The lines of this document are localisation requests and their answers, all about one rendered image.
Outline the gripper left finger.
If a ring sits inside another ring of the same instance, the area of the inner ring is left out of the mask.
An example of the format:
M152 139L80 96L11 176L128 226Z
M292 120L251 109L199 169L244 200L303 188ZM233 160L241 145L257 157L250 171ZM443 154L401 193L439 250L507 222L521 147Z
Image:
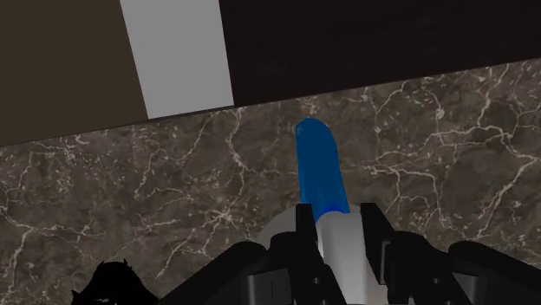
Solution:
M160 305L347 305L318 247L309 204L297 204L293 231L268 248L238 242L160 299Z

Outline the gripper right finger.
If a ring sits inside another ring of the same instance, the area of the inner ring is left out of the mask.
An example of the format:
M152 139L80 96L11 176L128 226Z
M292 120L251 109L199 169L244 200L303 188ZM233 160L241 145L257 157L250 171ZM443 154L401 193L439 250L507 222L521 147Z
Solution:
M447 251L361 204L366 255L391 305L541 305L541 269L474 241Z

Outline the black jagged figure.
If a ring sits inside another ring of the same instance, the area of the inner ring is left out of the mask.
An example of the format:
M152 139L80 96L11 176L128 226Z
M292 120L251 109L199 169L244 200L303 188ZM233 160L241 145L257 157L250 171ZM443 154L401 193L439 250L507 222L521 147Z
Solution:
M151 293L128 265L122 262L101 262L88 285L81 291L71 290L70 305L158 305Z

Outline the blue and white cylindrical stick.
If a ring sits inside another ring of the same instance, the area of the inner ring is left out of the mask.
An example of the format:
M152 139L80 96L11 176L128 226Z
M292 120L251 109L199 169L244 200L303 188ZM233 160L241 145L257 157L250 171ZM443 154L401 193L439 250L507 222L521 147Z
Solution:
M320 120L306 118L295 135L301 202L311 205L323 261L348 305L388 305L387 289L369 267L361 208L347 200L332 132Z

